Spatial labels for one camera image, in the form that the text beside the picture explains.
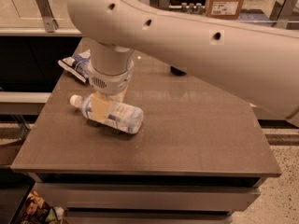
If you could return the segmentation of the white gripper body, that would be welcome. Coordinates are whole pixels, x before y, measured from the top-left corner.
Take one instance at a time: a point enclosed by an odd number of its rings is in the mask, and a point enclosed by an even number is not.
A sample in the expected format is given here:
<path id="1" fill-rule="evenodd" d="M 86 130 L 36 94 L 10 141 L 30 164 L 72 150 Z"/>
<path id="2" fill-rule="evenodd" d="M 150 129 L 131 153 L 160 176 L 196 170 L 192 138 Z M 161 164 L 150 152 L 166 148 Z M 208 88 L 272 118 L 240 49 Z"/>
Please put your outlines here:
<path id="1" fill-rule="evenodd" d="M 88 64 L 89 83 L 100 93 L 105 95 L 116 95 L 125 91 L 132 79 L 134 62 L 128 62 L 127 70 L 119 75 L 106 75 L 96 71 L 91 63 Z"/>

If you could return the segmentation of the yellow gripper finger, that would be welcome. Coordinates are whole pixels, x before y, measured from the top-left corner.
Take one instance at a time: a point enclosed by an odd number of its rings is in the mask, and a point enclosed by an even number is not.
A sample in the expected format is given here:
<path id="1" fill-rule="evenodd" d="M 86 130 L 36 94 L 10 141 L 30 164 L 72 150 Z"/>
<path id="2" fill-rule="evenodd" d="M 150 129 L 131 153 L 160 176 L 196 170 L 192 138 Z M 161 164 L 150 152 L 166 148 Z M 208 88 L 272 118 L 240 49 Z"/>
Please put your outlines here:
<path id="1" fill-rule="evenodd" d="M 104 123 L 107 119 L 107 111 L 110 105 L 110 99 L 98 92 L 91 96 L 91 107 L 93 111 L 93 119 L 97 122 Z"/>
<path id="2" fill-rule="evenodd" d="M 110 97 L 110 99 L 111 99 L 112 101 L 122 103 L 123 100 L 124 100 L 124 98 L 125 98 L 126 92 L 127 92 L 127 90 L 124 89 L 124 90 L 121 91 L 120 93 L 118 93 L 118 94 L 116 94 L 116 95 L 112 95 L 112 96 Z"/>

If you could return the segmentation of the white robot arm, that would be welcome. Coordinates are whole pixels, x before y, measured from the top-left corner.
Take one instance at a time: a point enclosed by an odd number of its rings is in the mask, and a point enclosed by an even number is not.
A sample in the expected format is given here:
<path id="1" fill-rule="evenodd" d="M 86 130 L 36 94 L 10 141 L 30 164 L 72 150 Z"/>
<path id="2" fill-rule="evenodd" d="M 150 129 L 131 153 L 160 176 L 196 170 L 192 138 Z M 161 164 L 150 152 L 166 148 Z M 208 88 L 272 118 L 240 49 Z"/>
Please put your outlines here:
<path id="1" fill-rule="evenodd" d="M 141 51 L 299 126 L 299 34 L 163 11 L 137 0 L 68 0 L 71 21 L 105 45 Z"/>

